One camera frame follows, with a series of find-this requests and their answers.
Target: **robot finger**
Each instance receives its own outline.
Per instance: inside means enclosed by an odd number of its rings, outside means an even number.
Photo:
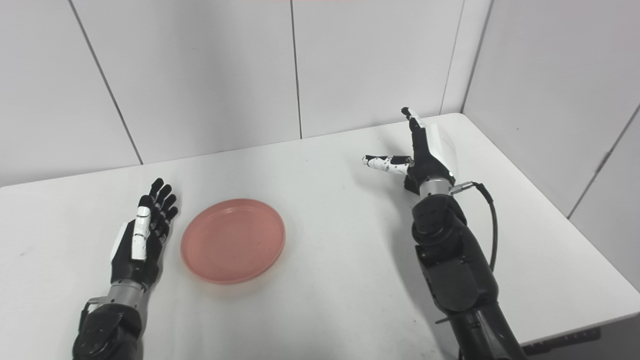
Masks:
[[[154,200],[157,197],[158,191],[162,188],[162,186],[164,185],[164,180],[162,180],[162,177],[158,177],[153,184],[151,184],[151,190],[149,190],[149,196],[151,196]]]
[[[166,216],[164,218],[164,221],[166,222],[166,224],[169,225],[171,223],[171,220],[173,220],[173,218],[175,218],[176,215],[178,215],[178,208],[173,206],[166,212]]]
[[[160,191],[158,192],[158,197],[156,198],[156,207],[158,209],[162,208],[162,205],[164,204],[164,199],[167,197],[167,195],[169,195],[171,193],[171,185],[169,184],[165,184],[163,186],[162,189],[160,189]]]
[[[173,204],[175,204],[175,201],[178,198],[175,196],[175,194],[171,194],[169,196],[167,196],[167,198],[164,200],[164,204],[162,205],[162,208],[160,209],[160,211],[162,211],[163,213],[166,213],[167,210],[169,210],[170,207],[173,206]]]

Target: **cable connector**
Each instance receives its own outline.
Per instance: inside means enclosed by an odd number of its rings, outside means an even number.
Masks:
[[[453,188],[451,188],[451,195],[455,195],[455,194],[463,192],[463,191],[465,191],[467,189],[471,189],[474,186],[475,186],[475,183],[473,181],[467,181],[466,183],[458,184],[458,185],[454,186]]]

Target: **black cable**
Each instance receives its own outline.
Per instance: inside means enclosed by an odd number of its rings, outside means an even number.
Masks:
[[[491,242],[491,257],[489,258],[489,268],[493,272],[495,268],[495,258],[498,255],[498,216],[495,213],[495,206],[493,205],[493,198],[489,191],[484,187],[483,183],[471,182],[473,186],[482,193],[487,204],[489,204],[489,210],[491,211],[491,223],[493,227],[493,236]],[[462,349],[458,349],[458,360],[462,360]]]

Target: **white wall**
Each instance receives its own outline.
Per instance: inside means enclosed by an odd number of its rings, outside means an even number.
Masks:
[[[489,1],[74,4],[154,162],[459,111]],[[136,164],[67,1],[2,6],[0,186]]]
[[[495,0],[464,112],[568,215],[640,99],[640,2]]]
[[[138,163],[66,1],[0,1],[0,186]]]
[[[145,163],[300,138],[288,1],[74,1]]]
[[[585,194],[571,221],[593,245],[640,289],[640,116],[621,137],[609,161]],[[554,350],[535,360],[637,359],[640,316],[602,327],[602,339]]]
[[[303,136],[439,114],[462,3],[294,1]]]
[[[624,131],[640,103],[638,13],[633,0],[495,0],[463,112],[566,215],[613,149],[570,220],[640,289],[637,115]],[[638,334],[636,317],[532,359],[635,359]]]

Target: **black arm casing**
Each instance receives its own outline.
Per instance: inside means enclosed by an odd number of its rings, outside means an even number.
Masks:
[[[89,313],[74,342],[74,360],[133,360],[142,320],[137,310],[105,304]]]
[[[498,284],[458,203],[422,199],[412,235],[436,306],[447,315],[465,360],[526,359],[498,305]]]

